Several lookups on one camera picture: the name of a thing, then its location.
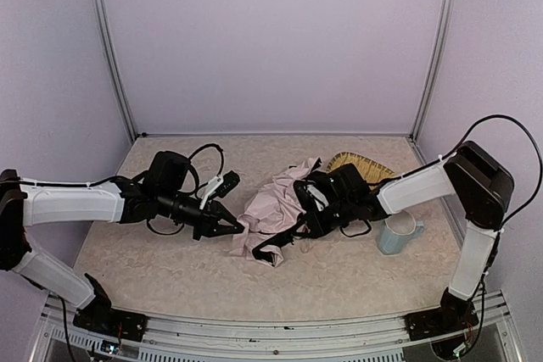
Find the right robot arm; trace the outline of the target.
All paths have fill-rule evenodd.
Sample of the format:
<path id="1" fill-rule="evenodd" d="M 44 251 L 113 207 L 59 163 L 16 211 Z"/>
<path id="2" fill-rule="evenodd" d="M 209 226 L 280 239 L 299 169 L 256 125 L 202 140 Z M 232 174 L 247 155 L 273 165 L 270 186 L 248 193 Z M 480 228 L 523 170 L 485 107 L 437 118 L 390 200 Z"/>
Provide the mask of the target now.
<path id="1" fill-rule="evenodd" d="M 272 262 L 272 250 L 296 237 L 326 236 L 355 220 L 367 224 L 436 199 L 455 199 L 466 223 L 460 258 L 439 306 L 408 314 L 412 331 L 451 331 L 464 327 L 473 312 L 473 298 L 497 255 L 505 224 L 536 198 L 535 192 L 510 209 L 515 181 L 509 170 L 476 142 L 463 135 L 445 155 L 402 175 L 381 181 L 363 179 L 353 164 L 325 174 L 312 171 L 294 183 L 304 213 L 286 231 L 267 238 L 251 253 Z"/>

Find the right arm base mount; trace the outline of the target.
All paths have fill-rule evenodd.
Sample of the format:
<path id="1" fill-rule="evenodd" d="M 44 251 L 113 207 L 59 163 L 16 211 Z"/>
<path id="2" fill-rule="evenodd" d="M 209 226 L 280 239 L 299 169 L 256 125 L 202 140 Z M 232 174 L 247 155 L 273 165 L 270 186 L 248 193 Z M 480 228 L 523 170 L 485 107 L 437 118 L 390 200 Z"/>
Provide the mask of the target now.
<path id="1" fill-rule="evenodd" d="M 457 316 L 455 313 L 447 315 L 440 308 L 436 308 L 409 313 L 405 315 L 404 321 L 409 338 L 413 342 L 476 326 L 479 318 L 475 311 Z"/>

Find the pink and black folding umbrella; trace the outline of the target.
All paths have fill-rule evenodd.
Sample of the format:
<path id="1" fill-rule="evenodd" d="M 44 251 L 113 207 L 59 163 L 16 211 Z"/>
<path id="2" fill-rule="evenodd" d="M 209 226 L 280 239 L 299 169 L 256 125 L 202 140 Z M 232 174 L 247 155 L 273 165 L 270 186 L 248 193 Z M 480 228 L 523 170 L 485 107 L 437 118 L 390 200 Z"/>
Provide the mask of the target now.
<path id="1" fill-rule="evenodd" d="M 230 254 L 256 260 L 254 248 L 294 226 L 305 211 L 294 192 L 294 183 L 318 169 L 319 158 L 308 158 L 273 176 L 246 202 L 237 221 L 244 231 L 232 238 Z"/>

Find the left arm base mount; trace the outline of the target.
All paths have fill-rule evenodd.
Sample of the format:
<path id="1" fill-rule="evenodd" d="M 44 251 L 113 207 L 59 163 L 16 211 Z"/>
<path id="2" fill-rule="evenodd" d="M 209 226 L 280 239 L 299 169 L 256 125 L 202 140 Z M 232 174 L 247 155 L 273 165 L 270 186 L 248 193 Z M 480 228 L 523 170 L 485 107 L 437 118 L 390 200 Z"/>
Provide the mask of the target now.
<path id="1" fill-rule="evenodd" d="M 99 317 L 91 317 L 83 311 L 77 311 L 73 319 L 73 325 L 79 328 L 134 342 L 143 340 L 147 324 L 146 315 L 121 309 L 111 309 L 105 316 Z"/>

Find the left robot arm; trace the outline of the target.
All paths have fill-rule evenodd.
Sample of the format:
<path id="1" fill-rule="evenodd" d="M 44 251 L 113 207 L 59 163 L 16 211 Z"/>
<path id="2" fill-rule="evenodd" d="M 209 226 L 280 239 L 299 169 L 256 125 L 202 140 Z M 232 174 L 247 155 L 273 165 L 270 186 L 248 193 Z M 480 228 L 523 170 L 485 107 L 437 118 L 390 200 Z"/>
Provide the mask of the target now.
<path id="1" fill-rule="evenodd" d="M 23 179 L 6 169 L 1 174 L 1 268 L 74 306 L 77 326 L 114 331 L 125 324 L 100 283 L 90 275 L 79 277 L 31 244 L 26 228 L 79 221 L 149 224 L 161 216 L 179 228 L 191 226 L 194 240 L 236 235 L 244 228 L 220 200 L 239 182 L 236 172 L 219 170 L 200 183 L 192 159 L 172 151 L 156 153 L 149 168 L 132 178 L 54 183 Z"/>

